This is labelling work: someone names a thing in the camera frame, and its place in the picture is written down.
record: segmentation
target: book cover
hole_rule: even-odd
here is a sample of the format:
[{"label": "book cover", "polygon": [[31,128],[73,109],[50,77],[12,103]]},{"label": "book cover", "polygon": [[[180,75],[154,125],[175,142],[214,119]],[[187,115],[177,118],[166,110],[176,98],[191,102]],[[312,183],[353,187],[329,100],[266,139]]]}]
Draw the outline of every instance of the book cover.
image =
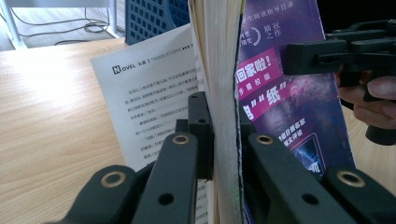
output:
[{"label": "book cover", "polygon": [[236,68],[240,105],[259,133],[270,133],[303,166],[354,165],[333,74],[286,76],[289,43],[322,40],[315,0],[247,0]]}]

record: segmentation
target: white paper sheet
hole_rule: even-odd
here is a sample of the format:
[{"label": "white paper sheet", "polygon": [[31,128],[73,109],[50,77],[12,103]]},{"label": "white paper sheet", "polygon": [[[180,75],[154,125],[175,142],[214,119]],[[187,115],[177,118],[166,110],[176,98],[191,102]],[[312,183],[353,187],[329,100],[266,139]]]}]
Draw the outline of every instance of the white paper sheet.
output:
[{"label": "white paper sheet", "polygon": [[[125,164],[155,161],[164,138],[186,119],[198,91],[190,25],[92,59]],[[207,222],[205,181],[198,183],[196,223]]]}]

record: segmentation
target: black mechanical clamp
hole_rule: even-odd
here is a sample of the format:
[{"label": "black mechanical clamp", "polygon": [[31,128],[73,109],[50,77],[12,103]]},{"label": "black mechanical clamp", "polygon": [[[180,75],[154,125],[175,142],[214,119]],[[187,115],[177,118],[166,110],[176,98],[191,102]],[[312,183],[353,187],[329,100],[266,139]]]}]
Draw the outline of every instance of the black mechanical clamp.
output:
[{"label": "black mechanical clamp", "polygon": [[[343,65],[341,87],[360,85],[361,72],[371,70],[368,80],[396,76],[396,20],[359,22],[326,35],[326,40],[289,44],[284,73],[307,75],[335,72]],[[373,97],[366,88],[363,100]],[[353,109],[353,105],[343,102]],[[384,146],[396,144],[396,130],[369,126],[366,137]]]},{"label": "black mechanical clamp", "polygon": [[[241,133],[252,223],[396,223],[396,198],[368,175],[330,168],[320,184],[277,138],[255,133],[246,117]],[[52,224],[194,223],[196,180],[212,178],[213,136],[205,95],[195,93],[189,119],[177,121],[155,163],[139,172],[119,165],[97,172],[65,218]]]}]

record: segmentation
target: finger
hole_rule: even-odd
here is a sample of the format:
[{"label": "finger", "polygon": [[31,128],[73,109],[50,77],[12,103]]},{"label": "finger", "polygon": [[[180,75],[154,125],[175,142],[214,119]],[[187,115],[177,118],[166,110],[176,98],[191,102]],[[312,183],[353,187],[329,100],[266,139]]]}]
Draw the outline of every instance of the finger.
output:
[{"label": "finger", "polygon": [[355,105],[353,113],[356,119],[382,129],[396,130],[396,119],[376,113],[360,105]]},{"label": "finger", "polygon": [[378,114],[385,115],[390,119],[396,119],[396,104],[391,101],[364,102],[364,89],[362,86],[344,87],[339,89],[343,100],[354,105],[362,106]]},{"label": "finger", "polygon": [[367,83],[367,88],[374,97],[396,100],[396,77],[378,77]]}]

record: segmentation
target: floor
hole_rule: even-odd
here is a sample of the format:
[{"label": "floor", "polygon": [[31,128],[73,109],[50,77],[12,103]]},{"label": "floor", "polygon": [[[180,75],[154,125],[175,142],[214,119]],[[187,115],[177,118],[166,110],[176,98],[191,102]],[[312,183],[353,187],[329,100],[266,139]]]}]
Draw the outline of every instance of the floor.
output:
[{"label": "floor", "polygon": [[[125,27],[124,4],[124,0],[117,0],[117,25],[121,32]],[[101,27],[92,25],[92,23],[96,25],[107,23],[106,8],[18,7],[13,8],[13,10],[15,12],[14,20],[17,24],[18,32],[21,35],[26,35],[22,39],[28,48],[114,38],[106,31],[103,31]],[[0,18],[0,23],[0,51],[14,50],[8,39],[7,27],[3,18]]]}]

